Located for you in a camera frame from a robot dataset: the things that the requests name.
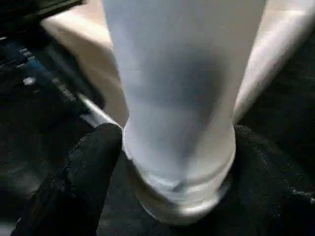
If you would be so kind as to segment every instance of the black fabric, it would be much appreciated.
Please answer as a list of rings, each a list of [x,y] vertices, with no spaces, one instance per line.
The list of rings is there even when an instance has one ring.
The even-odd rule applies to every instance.
[[[121,150],[122,132],[112,124],[82,138],[27,202],[12,235],[95,235]]]

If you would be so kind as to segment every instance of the beige surface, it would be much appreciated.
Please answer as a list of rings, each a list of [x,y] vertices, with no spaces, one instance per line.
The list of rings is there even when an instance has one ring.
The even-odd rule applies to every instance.
[[[45,28],[77,56],[82,69],[106,99],[106,113],[124,125],[128,112],[115,67],[101,1],[46,19]]]
[[[249,59],[234,119],[239,120],[313,25],[315,0],[268,0]],[[44,26],[79,59],[105,96],[106,113],[124,125],[128,112],[112,56],[101,0],[44,21]]]

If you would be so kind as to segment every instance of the white surface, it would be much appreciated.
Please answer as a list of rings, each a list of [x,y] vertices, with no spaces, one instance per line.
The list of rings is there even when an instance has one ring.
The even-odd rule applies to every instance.
[[[129,109],[126,155],[151,192],[166,199],[159,205],[175,205],[176,224],[186,224],[213,208],[233,163],[232,114],[264,2],[106,0],[104,6]],[[144,204],[146,197],[137,197]],[[158,206],[153,201],[146,209]]]
[[[234,122],[250,108],[312,28],[315,0],[268,0],[235,106]],[[111,55],[101,0],[45,20],[44,25],[78,56],[106,97],[106,112],[124,125],[128,111]]]

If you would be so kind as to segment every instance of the black glove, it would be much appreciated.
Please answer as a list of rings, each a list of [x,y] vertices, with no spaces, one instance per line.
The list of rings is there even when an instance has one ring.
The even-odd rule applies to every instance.
[[[121,150],[122,132],[113,124],[102,124],[82,138],[29,200],[11,235],[95,235]]]

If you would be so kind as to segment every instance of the black cloth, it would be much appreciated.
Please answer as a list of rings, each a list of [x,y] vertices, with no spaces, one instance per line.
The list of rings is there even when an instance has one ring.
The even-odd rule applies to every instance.
[[[121,130],[112,124],[82,138],[27,202],[11,235],[95,235],[121,149]]]

